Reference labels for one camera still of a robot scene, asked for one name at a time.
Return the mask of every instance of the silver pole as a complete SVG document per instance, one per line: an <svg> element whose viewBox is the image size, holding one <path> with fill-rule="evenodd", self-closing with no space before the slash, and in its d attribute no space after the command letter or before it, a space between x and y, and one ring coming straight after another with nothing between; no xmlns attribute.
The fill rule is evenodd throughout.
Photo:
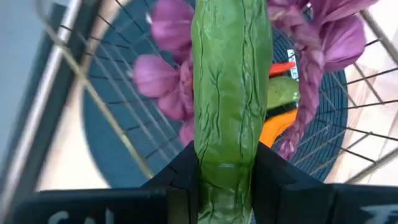
<svg viewBox="0 0 398 224"><path fill-rule="evenodd" d="M367 9L362 10L360 14L369 25L369 28L373 31L374 35L376 35L381 45L386 49L391 59L395 62L396 65L398 65L398 51L389 41L387 35L382 31L379 24L374 20L373 16L369 13Z"/></svg>
<svg viewBox="0 0 398 224"><path fill-rule="evenodd" d="M66 27L72 27L78 15L78 11L81 7L82 0L70 1L67 10L63 16L61 24ZM67 42L72 32L66 29L59 28L58 36L61 40ZM22 170L25 166L27 156L30 153L34 136L39 128L39 123L42 119L44 107L47 104L53 82L57 74L58 68L62 61L62 54L60 47L54 45L49 59L47 60L46 68L44 70L42 79L40 81L37 94L34 96L32 108L29 111L29 115L24 126L24 130L21 134L21 139L15 148L15 155L12 159L12 164L9 168L9 173L6 174L4 180L4 189L0 192L0 223L4 223L9 206L12 202L12 198L15 194L17 186L19 184L19 178L21 177Z"/></svg>

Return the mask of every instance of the cucumber skin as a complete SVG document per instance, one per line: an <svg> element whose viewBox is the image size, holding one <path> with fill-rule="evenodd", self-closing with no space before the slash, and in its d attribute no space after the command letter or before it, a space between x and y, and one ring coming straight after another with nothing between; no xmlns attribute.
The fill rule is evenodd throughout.
<svg viewBox="0 0 398 224"><path fill-rule="evenodd" d="M197 0L192 40L198 221L249 223L272 63L266 2Z"/></svg>

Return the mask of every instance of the orange vegetable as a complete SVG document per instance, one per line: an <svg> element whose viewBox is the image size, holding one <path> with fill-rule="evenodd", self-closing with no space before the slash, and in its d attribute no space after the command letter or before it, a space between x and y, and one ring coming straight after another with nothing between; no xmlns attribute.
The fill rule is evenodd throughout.
<svg viewBox="0 0 398 224"><path fill-rule="evenodd" d="M296 64L294 62L272 64L271 70L269 71L269 76L270 77L278 76L286 71L289 71L295 66Z"/></svg>
<svg viewBox="0 0 398 224"><path fill-rule="evenodd" d="M276 138L280 136L296 119L297 109L268 119L262 127L260 142L272 147Z"/></svg>

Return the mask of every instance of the green vegetable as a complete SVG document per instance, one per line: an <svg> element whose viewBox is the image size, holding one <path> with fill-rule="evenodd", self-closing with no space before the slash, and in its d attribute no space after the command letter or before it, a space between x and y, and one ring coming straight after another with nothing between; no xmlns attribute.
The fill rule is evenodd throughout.
<svg viewBox="0 0 398 224"><path fill-rule="evenodd" d="M192 24L199 223L249 223L267 108L272 31L264 0L197 0Z"/></svg>
<svg viewBox="0 0 398 224"><path fill-rule="evenodd" d="M268 82L267 109L297 102L300 99L298 81L288 76L271 78Z"/></svg>

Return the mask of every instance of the metal rod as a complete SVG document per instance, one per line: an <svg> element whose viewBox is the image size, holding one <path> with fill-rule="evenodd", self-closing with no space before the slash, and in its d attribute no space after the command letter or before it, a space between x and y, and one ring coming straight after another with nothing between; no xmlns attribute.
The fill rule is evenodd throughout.
<svg viewBox="0 0 398 224"><path fill-rule="evenodd" d="M368 10L365 9L359 13L369 25L369 28L373 31L374 35L376 35L377 39L380 40L381 45L386 49L391 59L395 62L396 65L398 65L398 51L389 41L387 35L382 31L379 24L374 20L373 16L369 13Z"/></svg>
<svg viewBox="0 0 398 224"><path fill-rule="evenodd" d="M71 28L69 28L69 27L67 27L67 26L63 26L63 25L60 25L60 27L62 27L62 28L64 28L64 29L67 29L67 30L69 30L69 31L72 31L72 30L73 30L73 29L71 29ZM111 42L109 42L109 41L107 41L107 40L100 39L100 38L94 37L94 36L92 36L92 35L89 35L88 37L89 37L90 39L100 41L100 42L103 43L103 44L111 44ZM128 48L129 48L129 47L125 46L125 45L120 45L120 44L115 44L115 45L116 45L117 47L120 47L120 48L123 48L123 49L128 49Z"/></svg>
<svg viewBox="0 0 398 224"><path fill-rule="evenodd" d="M123 142L125 147L129 150L129 152L136 159L141 171L149 179L153 178L154 175L153 175L152 171L146 165L143 158L137 153L137 151L134 148L134 146L132 145L131 141L126 136L123 129L120 127L118 121L113 116L112 112L109 110L106 103L101 99L98 92L95 90L94 86L91 84L91 82L87 78L86 73L80 67L78 62L76 62L76 60L73 58L73 55L69 52L69 50L65 47L64 42L57 37L57 34L48 25L48 23L46 21L46 19L47 19L46 15L42 11L42 1L36 0L36 6L37 6L37 12L38 12L39 18L44 23L44 27L45 27L45 30L47 31L47 34L54 41L55 45L57 45L60 48L63 58L70 65L71 69L75 72L77 77L82 81L86 90L88 91L88 93L90 94L90 96L92 97L92 99L94 100L96 105L98 106L98 108L101 110L101 112L104 114L105 118L108 120L108 122L111 125L111 127L113 128L114 132L119 136L120 140Z"/></svg>
<svg viewBox="0 0 398 224"><path fill-rule="evenodd" d="M366 139L369 136L369 133L364 134L362 137L360 137L358 140L356 140L354 143L352 143L350 146L348 146L346 149L344 148L340 148L343 152L340 152L337 156L333 156L332 158L330 158L328 161L326 161L325 163L323 163L322 165L318 166L316 169L314 169L313 171L311 171L310 175L315 174L316 172L318 172L320 169L325 168L328 164L330 164L331 162L333 162L335 159L337 159L340 155L342 155L342 153L347 152L350 154L353 154L354 156L358 156L357 153L355 152L351 152L349 151L349 149L351 149L352 147L354 147L355 145L357 145L358 143L360 143L362 140Z"/></svg>
<svg viewBox="0 0 398 224"><path fill-rule="evenodd" d="M321 132L323 132L324 130L327 130L330 127L331 124L326 125L325 127L323 127L322 129L318 130L316 133L312 134L310 137L306 138L306 140L300 142L300 144L298 144L297 147L303 146L305 143L307 143L309 140L311 140L312 138L314 138L315 136L317 136L318 134L320 134Z"/></svg>
<svg viewBox="0 0 398 224"><path fill-rule="evenodd" d="M110 24L104 17L102 17L101 15L98 14L98 17L104 21L104 23L106 23L110 28L112 28L113 31L115 31L118 36L120 36L120 38L122 38L127 44L132 45L132 43L130 42L130 40L128 40L127 38L125 38L125 36L123 36L122 33L120 33L120 31L117 30L117 28L115 28L112 24Z"/></svg>
<svg viewBox="0 0 398 224"><path fill-rule="evenodd" d="M354 99L348 94L347 90L344 89L344 86L340 83L339 79L338 79L334 74L332 74L331 76L332 76L333 79L337 82L337 84L340 86L341 90L342 90L343 93L347 96L347 98L350 100L350 102L351 102L354 106L357 106L356 103L355 103L355 101L354 101Z"/></svg>
<svg viewBox="0 0 398 224"><path fill-rule="evenodd" d="M152 152L150 152L150 153L145 157L145 159L148 160L148 159L151 158L156 152L159 152L159 150L161 150L164 146L166 146L168 143L172 142L173 140L176 140L178 137L179 137L179 136L177 135L177 136L174 136L174 137L170 138L169 140L167 140L166 143L161 144L161 145L159 146L158 149L155 149L155 150L153 150Z"/></svg>
<svg viewBox="0 0 398 224"><path fill-rule="evenodd" d="M321 144L320 146L318 146L316 149L314 149L313 151L311 151L310 153L308 153L307 155L305 155L304 157L302 157L301 159L299 159L297 162L294 163L295 166L297 166L300 162L304 161L306 158L310 157L312 154L318 152L320 149L322 149L323 147L325 147L329 142L332 142L333 140L335 140L336 138L338 138L339 136L341 136L342 134L345 133L345 130L338 133L336 136L334 136L333 138L327 140L326 142L324 142L323 144Z"/></svg>
<svg viewBox="0 0 398 224"><path fill-rule="evenodd" d="M326 95L326 93L320 88L319 91L321 92L321 94L325 97L325 99L327 100L327 102L330 104L330 106L333 108L333 110L337 110L336 107L333 105L333 103L331 102L331 100L329 99L329 97Z"/></svg>
<svg viewBox="0 0 398 224"><path fill-rule="evenodd" d="M39 3L40 6L37 9L40 10L42 14L45 14L44 9L41 7L41 1L37 0L37 3ZM66 26L72 26L75 23L80 8L81 1L72 0L61 23ZM47 21L45 22L47 26L50 27L50 24ZM54 31L53 34L56 35L63 43L68 42L71 36L71 32L65 29L59 29L58 32ZM61 61L61 49L54 45L51 49L40 83L38 84L37 93L34 96L32 107L28 113L21 138L15 149L9 172L4 177L4 180L2 180L4 181L4 188L2 192L0 192L0 223L4 223L4 219L6 218L8 211L11 209L12 201L14 200L20 182L20 177L24 171L24 167L26 166L28 155L32 150L32 145L35 140L35 135L38 132L40 121L43 119L45 105L48 103L50 98L51 89L54 85L57 70L59 69Z"/></svg>
<svg viewBox="0 0 398 224"><path fill-rule="evenodd" d="M371 164L367 168L363 169L361 172L357 173L356 175L352 176L350 179L348 179L345 183L346 184L355 184L367 177L369 174L372 174L374 171L382 168L389 162L391 162L393 159L395 159L398 156L398 148L395 148L393 151L390 153L386 154L385 156L381 157L378 159L375 163Z"/></svg>
<svg viewBox="0 0 398 224"><path fill-rule="evenodd" d="M372 41L370 41L369 43L367 43L365 46L367 47L367 46L370 46L370 45L375 44L375 43L377 43L377 42L379 42L379 39L372 40Z"/></svg>
<svg viewBox="0 0 398 224"><path fill-rule="evenodd" d="M119 104L125 104L125 103L134 103L134 102L138 102L138 101L148 101L148 100L154 100L153 98L145 98L145 99L134 99L134 100L127 100L127 101L123 101L123 100L117 100L117 101L109 101L106 102L107 105L119 105Z"/></svg>
<svg viewBox="0 0 398 224"><path fill-rule="evenodd" d="M152 41L148 38L148 36L146 35L145 30L138 24L138 22L134 19L134 17L129 13L129 11L123 6L123 4L121 4L118 0L115 0L116 4L118 4L122 11L130 18L130 20L132 20L132 22L134 23L134 25L136 25L136 27L144 34L144 37L147 39L147 41L149 42L150 46L153 49L156 49L156 46L154 43L152 43Z"/></svg>
<svg viewBox="0 0 398 224"><path fill-rule="evenodd" d="M367 86L369 87L369 89L371 89L372 93L374 94L374 96L377 98L377 100L379 100L380 103L383 102L383 100L381 99L380 95L377 93L377 91L373 88L372 84L369 82L369 80L366 78L366 75L363 73L363 71L361 70L361 68L354 63L354 67L355 69L358 71L359 75L364 79L365 83L367 84Z"/></svg>
<svg viewBox="0 0 398 224"><path fill-rule="evenodd" d="M347 82L347 83L343 83L343 84L345 84L345 85L354 84L354 83L363 81L363 80L365 80L365 79L370 79L370 78L378 77L378 76L380 76L380 75L384 75L384 74L387 74L387 73L390 73L390 72L394 72L394 71L396 71L396 70L398 70L398 67L392 68L392 69L388 69L388 70L386 70L386 71L379 72L379 73L376 73L376 74L373 74L373 75L368 75L368 76L366 76L366 77L364 77L364 78L359 78L359 79L357 79L357 80L353 80L353 81L350 81L350 82ZM325 91L334 90L335 88L338 88L338 87L339 87L339 86L337 86L337 85L333 85L332 87L327 88Z"/></svg>
<svg viewBox="0 0 398 224"><path fill-rule="evenodd" d="M94 53L89 53L89 52L85 52L85 55L89 55L89 56L94 56ZM104 55L96 55L96 57L98 57L101 60L107 60L107 61L114 61L117 63L124 63L123 60L121 59L116 59L116 58L109 58L107 56Z"/></svg>
<svg viewBox="0 0 398 224"><path fill-rule="evenodd" d="M122 60L124 61L125 66L128 67L129 64L126 62L126 59L123 57L123 55L122 55L122 53L119 51L119 49L118 49L117 47L114 47L113 50L122 58ZM132 87L132 82L127 81L127 79L125 79L124 82L125 82L126 86L130 89L130 92L131 92L136 98L139 99L138 93L137 93L137 92L134 90L134 88ZM142 108L144 109L144 111L147 113L148 117L149 117L151 120L154 120L153 115L150 113L150 111L148 110L147 106L143 103L143 101L140 100L140 101L138 101L138 103L142 106ZM164 114L160 111L160 109L158 108L158 106L155 105L153 101L151 101L151 103L152 103L152 105L154 106L154 108L155 108L156 112L158 113L158 115L162 118L162 121L163 121L163 122L166 124L166 126L169 128L170 133L172 133L173 135L178 135L178 134L175 132L175 130L173 129L173 127L172 127L172 125L170 124L170 122L168 121L168 119L167 119L167 118L164 116ZM158 124L158 123L154 123L154 126L160 131L160 133L163 135L163 137L166 138L166 140L167 140L167 136L166 136L166 134L164 133L163 129L159 126L159 124ZM169 146L170 146L170 148L173 150L174 154L177 155L177 154L178 154L177 149L176 149L172 144L169 144Z"/></svg>
<svg viewBox="0 0 398 224"><path fill-rule="evenodd" d="M83 43L85 43L85 45L88 47L88 42L84 40L84 38L82 36L80 36L81 41L83 41ZM102 46L101 43L98 44L98 46L103 49L103 52L105 52L109 58L110 55L109 53L106 51L106 49ZM105 68L105 66L102 64L101 60L96 56L96 54L93 54L93 58L94 61L96 62L96 64L99 66L99 69L102 71L102 73L107 76L109 78L109 82L111 84L111 86L113 87L113 89L116 91L116 93L119 95L119 97L123 100L123 102L127 102L126 97L124 96L123 92L121 91L121 89L119 88L118 84L113 80L111 74L109 73L109 71ZM111 60L113 63L113 66L115 67L115 69L117 70L117 72L119 74L121 74L121 78L123 78L123 72L120 70L120 68L118 67L118 65L116 64L116 62L114 62L113 60ZM159 147L158 143L155 140L155 137L153 137L153 135L151 135L151 133L149 132L148 128L146 127L146 125L141 121L141 119L139 118L138 114L136 113L135 109L131 106L130 103L125 103L124 104L127 108L127 110L130 112L130 114L132 115L132 117L138 122L138 125L141 127L142 131L145 133L145 135L149 138L149 141L152 143L152 145L154 145L156 148ZM133 154L135 154L135 152L130 152L131 156L134 159L142 159L142 157L140 156L140 158L135 158L133 156ZM170 161L170 158L167 157L166 153L164 153L163 151L160 154L167 162Z"/></svg>
<svg viewBox="0 0 398 224"><path fill-rule="evenodd" d="M346 108L339 108L337 110L324 111L324 112L319 113L319 114L327 114L327 113L332 113L332 112L336 112L336 111L358 109L358 108L364 108L364 107L368 107L368 106L386 105L386 104L389 104L389 103L398 103L398 100L389 100L389 101L383 101L383 102L379 102L379 103L368 103L368 104L359 105L359 106L349 106L349 107L346 107Z"/></svg>
<svg viewBox="0 0 398 224"><path fill-rule="evenodd" d="M152 122L153 122L153 121L145 121L145 122L142 122L141 124L142 124L143 126L148 126L148 125L152 124ZM130 132L130 131L132 131L132 130L135 130L135 129L137 129L137 128L141 128L140 124L134 125L134 126L131 126L131 127L126 128L126 129L124 130L124 132L125 132L125 133L128 133L128 132Z"/></svg>
<svg viewBox="0 0 398 224"><path fill-rule="evenodd" d="M327 121L324 121L324 120L321 120L321 119L316 119L315 118L314 120L318 121L318 122L321 122L321 123L327 123ZM339 124L331 124L331 125L334 126L334 127L344 128L344 129L347 129L347 130L350 130L350 131L356 131L356 132L363 133L363 134L369 133L367 131L362 131L362 130L359 130L359 129L346 127L346 126L342 126L342 125L339 125ZM390 137L390 136L385 136L385 135L382 135L382 134L376 134L376 133L369 133L369 134L372 135L372 136L375 136L375 137L380 137L380 138L385 138L385 139L389 139L389 140L393 140L393 141L398 141L398 139L396 139L396 138L393 138L393 137Z"/></svg>
<svg viewBox="0 0 398 224"><path fill-rule="evenodd" d="M397 121L398 121L398 111L396 112L396 115L394 116L394 119L393 119L392 122L391 122L390 130L388 130L388 133L387 133L388 136L390 136L391 133L393 132L393 130L395 129L395 126L396 126ZM383 151L385 150L385 148L386 148L386 146L387 146L387 143L388 143L388 139L385 139L384 142L383 142L383 145L382 145L382 147L381 147L380 153L379 153L379 155L378 155L377 158L380 158L380 157L382 156L382 153L383 153Z"/></svg>

